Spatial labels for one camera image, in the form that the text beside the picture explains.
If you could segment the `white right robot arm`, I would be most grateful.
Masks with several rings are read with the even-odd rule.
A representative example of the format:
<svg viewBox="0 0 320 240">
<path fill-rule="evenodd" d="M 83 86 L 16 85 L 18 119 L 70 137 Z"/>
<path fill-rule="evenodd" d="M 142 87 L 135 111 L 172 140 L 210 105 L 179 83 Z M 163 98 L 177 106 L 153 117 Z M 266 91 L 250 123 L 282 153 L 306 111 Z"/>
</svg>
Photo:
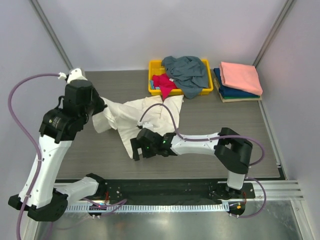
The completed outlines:
<svg viewBox="0 0 320 240">
<path fill-rule="evenodd" d="M 215 156 L 228 170 L 222 199 L 240 198 L 244 191 L 244 180 L 249 171 L 253 144 L 233 130 L 223 127 L 220 132 L 208 135 L 182 135 L 168 132 L 160 135 L 142 128 L 130 139 L 132 157 L 135 161 L 156 155 L 169 157 L 185 154 Z"/>
</svg>

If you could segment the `cream white t shirt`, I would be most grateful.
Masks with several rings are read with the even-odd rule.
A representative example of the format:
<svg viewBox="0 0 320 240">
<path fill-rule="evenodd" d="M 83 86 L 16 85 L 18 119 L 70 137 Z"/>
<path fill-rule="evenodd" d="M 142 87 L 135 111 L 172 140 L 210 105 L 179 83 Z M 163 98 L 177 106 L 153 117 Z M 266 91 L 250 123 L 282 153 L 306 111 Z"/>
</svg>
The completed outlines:
<svg viewBox="0 0 320 240">
<path fill-rule="evenodd" d="M 174 132 L 173 124 L 179 126 L 184 96 L 176 95 L 162 100 L 160 95 L 156 95 L 125 103 L 113 102 L 106 98 L 103 100 L 107 107 L 103 112 L 92 116 L 94 129 L 97 133 L 117 130 L 128 156 L 132 159 L 130 139 L 135 138 L 140 131 L 137 123 L 152 123 L 153 131 L 160 135 Z"/>
</svg>

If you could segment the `yellow plastic bin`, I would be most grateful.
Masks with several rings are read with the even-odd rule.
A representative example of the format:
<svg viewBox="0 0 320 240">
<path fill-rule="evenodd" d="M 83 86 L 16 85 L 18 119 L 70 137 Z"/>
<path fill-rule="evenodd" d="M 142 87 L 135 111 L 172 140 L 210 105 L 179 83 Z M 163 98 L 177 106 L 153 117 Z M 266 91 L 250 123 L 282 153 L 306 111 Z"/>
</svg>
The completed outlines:
<svg viewBox="0 0 320 240">
<path fill-rule="evenodd" d="M 202 58 L 201 61 L 205 65 L 205 69 L 207 72 L 207 80 L 208 80 L 208 88 L 203 88 L 201 92 L 198 94 L 199 96 L 208 95 L 211 93 L 214 89 L 212 74 L 211 74 L 211 68 L 210 63 L 208 59 Z M 152 77 L 153 76 L 160 76 L 165 74 L 165 68 L 162 66 L 162 60 L 156 59 L 156 60 L 150 60 L 148 63 L 148 92 L 152 96 L 160 95 L 162 96 L 163 93 L 161 91 L 161 88 L 159 86 L 154 86 L 154 82 Z"/>
</svg>

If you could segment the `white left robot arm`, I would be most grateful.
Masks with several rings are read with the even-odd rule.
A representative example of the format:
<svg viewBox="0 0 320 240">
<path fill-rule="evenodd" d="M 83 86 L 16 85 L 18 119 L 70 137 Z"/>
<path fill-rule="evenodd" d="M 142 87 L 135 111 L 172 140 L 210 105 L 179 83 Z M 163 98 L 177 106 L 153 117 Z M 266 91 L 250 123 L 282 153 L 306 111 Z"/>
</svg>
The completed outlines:
<svg viewBox="0 0 320 240">
<path fill-rule="evenodd" d="M 83 79 L 68 83 L 58 102 L 62 107 L 56 106 L 43 116 L 39 129 L 40 152 L 25 186 L 8 200 L 11 207 L 26 211 L 28 217 L 37 222 L 55 222 L 69 205 L 85 197 L 101 200 L 107 191 L 106 180 L 93 173 L 66 187 L 54 187 L 61 163 L 76 134 L 105 106 L 93 84 Z"/>
</svg>

